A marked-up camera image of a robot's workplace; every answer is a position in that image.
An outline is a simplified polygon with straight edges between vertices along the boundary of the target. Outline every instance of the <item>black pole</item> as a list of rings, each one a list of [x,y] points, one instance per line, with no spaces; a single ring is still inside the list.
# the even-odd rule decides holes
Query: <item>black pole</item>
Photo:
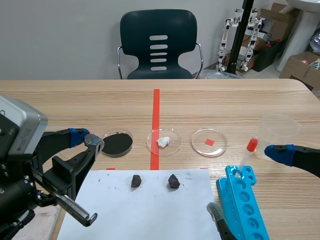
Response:
[[[230,60],[228,63],[228,67],[226,69],[226,72],[235,74],[236,73],[236,66],[237,66],[237,60],[240,53],[240,48],[242,41],[244,39],[244,35],[247,29],[248,20],[250,17],[251,9],[254,4],[255,0],[244,0],[242,4],[243,14],[241,22],[239,23],[239,26],[236,28],[234,41],[232,44],[231,54],[230,54]]]

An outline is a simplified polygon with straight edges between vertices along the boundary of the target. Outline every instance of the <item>test tube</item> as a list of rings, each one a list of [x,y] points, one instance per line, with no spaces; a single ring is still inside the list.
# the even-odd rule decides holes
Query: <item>test tube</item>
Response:
[[[252,153],[255,151],[255,149],[258,145],[258,142],[259,142],[259,138],[257,136],[254,136],[250,139],[248,145],[246,146],[244,157],[243,157],[238,169],[236,170],[235,176],[237,178],[241,178],[242,169],[244,168],[244,165],[246,164],[246,162],[248,161],[248,159],[250,158]]]

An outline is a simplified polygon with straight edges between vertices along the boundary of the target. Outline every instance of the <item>red paper piece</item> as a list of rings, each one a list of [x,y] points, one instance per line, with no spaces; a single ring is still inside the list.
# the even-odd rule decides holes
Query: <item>red paper piece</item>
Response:
[[[207,139],[205,140],[205,142],[204,142],[204,144],[207,144],[207,145],[210,145],[210,146],[212,146],[214,143],[215,143],[215,141],[213,141],[213,140],[210,139],[210,138],[207,138]]]

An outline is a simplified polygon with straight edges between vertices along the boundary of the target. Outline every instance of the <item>red test tube cap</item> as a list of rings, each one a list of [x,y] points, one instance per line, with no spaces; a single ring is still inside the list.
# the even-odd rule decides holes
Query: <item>red test tube cap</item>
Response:
[[[249,143],[248,143],[248,146],[246,146],[246,149],[249,151],[249,152],[253,152],[255,149],[256,149],[256,147],[257,147],[257,145],[258,145],[258,139],[257,138],[251,138],[250,139],[250,141],[249,141]]]

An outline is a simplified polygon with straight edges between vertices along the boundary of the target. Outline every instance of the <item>white cotton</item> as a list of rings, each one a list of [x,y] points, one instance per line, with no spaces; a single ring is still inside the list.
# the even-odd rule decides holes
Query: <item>white cotton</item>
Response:
[[[168,136],[160,137],[156,142],[158,143],[159,147],[165,148],[170,143],[170,137]]]

